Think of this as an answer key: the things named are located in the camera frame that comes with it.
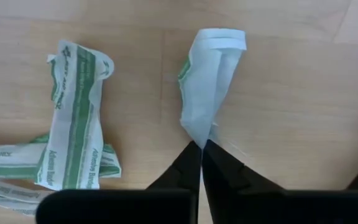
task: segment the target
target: wood grain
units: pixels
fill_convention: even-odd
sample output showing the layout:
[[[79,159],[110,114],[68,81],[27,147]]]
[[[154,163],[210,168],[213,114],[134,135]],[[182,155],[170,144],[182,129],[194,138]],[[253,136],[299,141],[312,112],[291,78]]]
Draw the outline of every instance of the wood grain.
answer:
[[[0,0],[0,144],[46,133],[59,39],[108,54],[101,120],[121,179],[142,189],[190,140],[177,74],[197,29],[247,31],[218,114],[224,148],[289,189],[343,189],[358,173],[358,0]],[[28,182],[16,182],[31,186]],[[200,223],[211,223],[204,188]],[[0,208],[0,223],[33,223]]]

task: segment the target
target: folded paper wrapper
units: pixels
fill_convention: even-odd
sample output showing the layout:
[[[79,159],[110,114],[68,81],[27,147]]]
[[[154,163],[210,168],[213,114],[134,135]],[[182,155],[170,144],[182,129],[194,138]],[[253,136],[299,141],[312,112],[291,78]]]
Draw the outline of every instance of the folded paper wrapper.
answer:
[[[52,66],[55,105],[47,135],[28,144],[0,146],[0,179],[31,179],[51,190],[98,189],[99,177],[120,177],[114,149],[103,143],[100,104],[113,61],[105,54],[61,40]],[[0,180],[0,206],[35,215],[52,191],[29,190]]]
[[[202,149],[208,139],[218,143],[214,119],[245,50],[242,30],[201,29],[194,39],[178,76],[183,101],[180,123]]]

